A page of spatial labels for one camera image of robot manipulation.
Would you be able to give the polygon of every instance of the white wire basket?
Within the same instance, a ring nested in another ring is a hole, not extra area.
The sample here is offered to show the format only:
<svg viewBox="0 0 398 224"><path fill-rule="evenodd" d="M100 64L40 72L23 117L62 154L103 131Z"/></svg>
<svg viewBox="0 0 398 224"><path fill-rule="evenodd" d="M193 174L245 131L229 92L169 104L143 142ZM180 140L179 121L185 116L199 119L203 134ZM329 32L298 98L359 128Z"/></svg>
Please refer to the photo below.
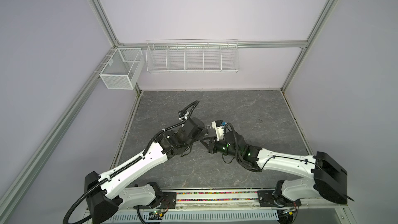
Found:
<svg viewBox="0 0 398 224"><path fill-rule="evenodd" d="M109 89L134 89L144 63L140 48L118 47L99 75Z"/></svg>
<svg viewBox="0 0 398 224"><path fill-rule="evenodd" d="M148 72L238 72L237 40L148 41Z"/></svg>

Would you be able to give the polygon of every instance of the gray marble surface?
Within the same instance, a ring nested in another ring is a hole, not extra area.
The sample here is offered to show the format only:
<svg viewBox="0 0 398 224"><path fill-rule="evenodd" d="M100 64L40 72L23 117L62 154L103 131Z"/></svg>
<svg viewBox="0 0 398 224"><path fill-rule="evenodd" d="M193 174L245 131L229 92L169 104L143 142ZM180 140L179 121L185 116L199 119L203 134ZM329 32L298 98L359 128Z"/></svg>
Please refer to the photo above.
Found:
<svg viewBox="0 0 398 224"><path fill-rule="evenodd" d="M307 155L300 133L279 91L147 91L143 93L120 163L142 151L152 136L178 122L178 111L200 100L193 117L205 125L222 119L231 122L246 143L275 152ZM210 136L215 136L212 129ZM162 189L275 187L281 179L297 176L273 170L250 172L236 161L226 164L221 154L210 154L195 142L185 157L173 157L136 181L155 181Z"/></svg>

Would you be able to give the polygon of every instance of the metal bracket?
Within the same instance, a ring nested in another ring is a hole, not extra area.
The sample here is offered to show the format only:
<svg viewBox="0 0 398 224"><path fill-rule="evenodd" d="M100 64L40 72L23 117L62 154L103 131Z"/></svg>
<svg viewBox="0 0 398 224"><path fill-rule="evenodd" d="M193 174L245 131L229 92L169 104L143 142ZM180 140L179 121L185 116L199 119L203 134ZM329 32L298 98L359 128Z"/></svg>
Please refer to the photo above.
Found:
<svg viewBox="0 0 398 224"><path fill-rule="evenodd" d="M283 86L281 88L282 92L286 91L290 82L293 80L293 77L295 76L297 70L299 69L300 64L303 62L304 58L307 56L309 48L311 48L311 46L313 45L316 37L321 32L322 27L325 25L326 20L330 16L331 12L333 11L333 9L336 6L338 1L339 0L326 0L326 4L323 7L321 14L319 15L314 27L311 30L310 35L307 38L306 48L301 50L300 54L298 55L298 58L296 59L293 67L291 68L285 82L283 83Z"/></svg>
<svg viewBox="0 0 398 224"><path fill-rule="evenodd" d="M160 206L156 208L176 208L176 202L177 202L177 193L176 192L163 192L163 197L162 201L160 202ZM149 206L140 206L140 209L153 209Z"/></svg>
<svg viewBox="0 0 398 224"><path fill-rule="evenodd" d="M273 190L258 190L258 202L260 203L260 207L280 207L275 202L275 197L273 196ZM285 199L285 204L283 207L294 207L293 201ZM294 201L296 206L301 206L300 199Z"/></svg>
<svg viewBox="0 0 398 224"><path fill-rule="evenodd" d="M102 69L102 66L104 66L103 63L108 61L109 56L112 55L114 51L115 50L112 48L109 50L95 71ZM29 187L33 184L39 172L68 130L70 124L93 92L99 79L99 72L93 72L91 74L90 78L84 84L77 96L57 120L47 137L43 140L40 147L37 148L37 151L26 164L22 172L18 175L4 196L0 198L0 224L7 223L12 213L17 208L17 205L22 200Z"/></svg>

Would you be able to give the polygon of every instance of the vented panel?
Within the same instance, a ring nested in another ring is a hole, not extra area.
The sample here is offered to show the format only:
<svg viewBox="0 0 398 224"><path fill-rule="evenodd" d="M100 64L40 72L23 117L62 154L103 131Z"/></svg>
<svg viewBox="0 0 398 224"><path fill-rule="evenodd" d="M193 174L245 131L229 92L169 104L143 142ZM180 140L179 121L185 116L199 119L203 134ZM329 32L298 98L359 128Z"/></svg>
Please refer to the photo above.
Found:
<svg viewBox="0 0 398 224"><path fill-rule="evenodd" d="M134 89L144 63L140 48L118 47L99 75L109 89Z"/></svg>
<svg viewBox="0 0 398 224"><path fill-rule="evenodd" d="M276 210L237 211L169 211L162 221L148 220L148 212L142 214L146 222L230 222L251 220L278 220ZM136 212L116 213L104 223L139 223Z"/></svg>
<svg viewBox="0 0 398 224"><path fill-rule="evenodd" d="M148 45L149 72L237 72L238 42Z"/></svg>

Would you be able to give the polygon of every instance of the white wall panel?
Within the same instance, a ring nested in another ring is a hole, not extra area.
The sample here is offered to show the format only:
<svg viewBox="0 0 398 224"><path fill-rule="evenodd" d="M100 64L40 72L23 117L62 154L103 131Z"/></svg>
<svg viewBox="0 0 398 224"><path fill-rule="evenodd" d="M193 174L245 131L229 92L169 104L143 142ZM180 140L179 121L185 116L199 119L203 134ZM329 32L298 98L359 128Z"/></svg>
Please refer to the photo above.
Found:
<svg viewBox="0 0 398 224"><path fill-rule="evenodd" d="M87 0L0 0L0 197L110 45Z"/></svg>
<svg viewBox="0 0 398 224"><path fill-rule="evenodd" d="M149 73L138 84L145 90L281 88L300 48L240 49L237 73Z"/></svg>
<svg viewBox="0 0 398 224"><path fill-rule="evenodd" d="M98 82L8 224L62 222L84 193L84 177L109 170L135 96ZM86 207L83 201L69 222L82 219Z"/></svg>
<svg viewBox="0 0 398 224"><path fill-rule="evenodd" d="M398 0L340 0L286 91L311 147L348 171L358 224L397 223L397 20Z"/></svg>
<svg viewBox="0 0 398 224"><path fill-rule="evenodd" d="M305 40L326 0L100 0L122 43Z"/></svg>

